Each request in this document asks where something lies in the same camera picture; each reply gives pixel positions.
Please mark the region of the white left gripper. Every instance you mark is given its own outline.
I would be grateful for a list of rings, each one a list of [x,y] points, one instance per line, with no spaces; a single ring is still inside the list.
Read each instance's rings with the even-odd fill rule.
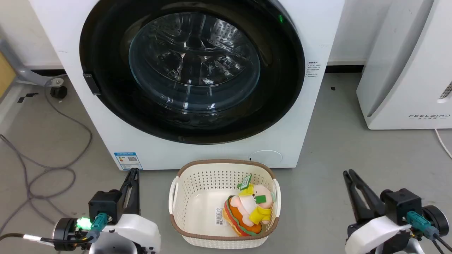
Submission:
[[[157,224],[140,216],[140,170],[130,169],[120,188],[124,214],[107,225],[89,248],[90,254],[158,254],[161,236]]]

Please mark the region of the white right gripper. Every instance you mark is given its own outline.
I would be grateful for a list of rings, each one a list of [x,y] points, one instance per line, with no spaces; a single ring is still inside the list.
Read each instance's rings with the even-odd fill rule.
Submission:
[[[384,203],[355,171],[344,171],[343,177],[356,222],[370,220],[351,234],[345,244],[346,254],[366,254],[411,227],[410,224],[398,225],[383,216]]]

